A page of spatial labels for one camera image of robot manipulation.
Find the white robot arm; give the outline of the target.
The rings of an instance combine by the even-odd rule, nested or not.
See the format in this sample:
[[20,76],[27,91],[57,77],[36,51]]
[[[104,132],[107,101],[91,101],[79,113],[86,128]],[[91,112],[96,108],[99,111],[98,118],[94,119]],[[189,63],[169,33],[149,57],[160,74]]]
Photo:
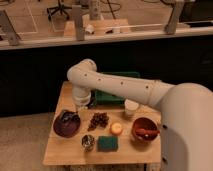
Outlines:
[[213,171],[213,91],[196,83],[102,74],[91,59],[72,66],[67,78],[78,106],[97,89],[160,111],[162,171]]

